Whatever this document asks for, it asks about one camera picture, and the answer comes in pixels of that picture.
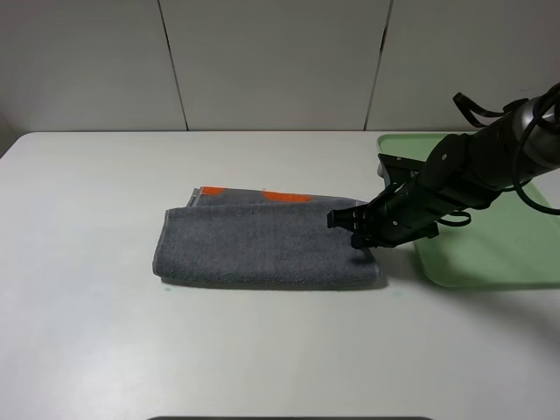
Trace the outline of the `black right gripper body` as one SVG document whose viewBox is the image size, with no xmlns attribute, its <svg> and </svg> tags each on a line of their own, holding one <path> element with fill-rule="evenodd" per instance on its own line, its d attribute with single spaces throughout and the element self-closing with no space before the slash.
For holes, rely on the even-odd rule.
<svg viewBox="0 0 560 420">
<path fill-rule="evenodd" d="M 414 178 L 385 187 L 368 204 L 371 228 L 362 234 L 397 246 L 438 235 L 450 214 L 490 207 L 512 185 L 515 150 L 514 136 L 445 136 Z"/>
</svg>

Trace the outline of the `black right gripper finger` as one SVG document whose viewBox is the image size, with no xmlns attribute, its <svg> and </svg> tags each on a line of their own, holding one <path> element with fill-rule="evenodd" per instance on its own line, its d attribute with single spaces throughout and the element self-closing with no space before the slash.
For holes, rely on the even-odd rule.
<svg viewBox="0 0 560 420">
<path fill-rule="evenodd" d="M 328 228 L 371 228 L 368 205 L 332 210 L 326 218 Z"/>
<path fill-rule="evenodd" d="M 377 249 L 377 248 L 392 249 L 396 247 L 394 243 L 375 239 L 365 234 L 360 234 L 358 232 L 352 233 L 351 246 L 353 249 Z"/>
</svg>

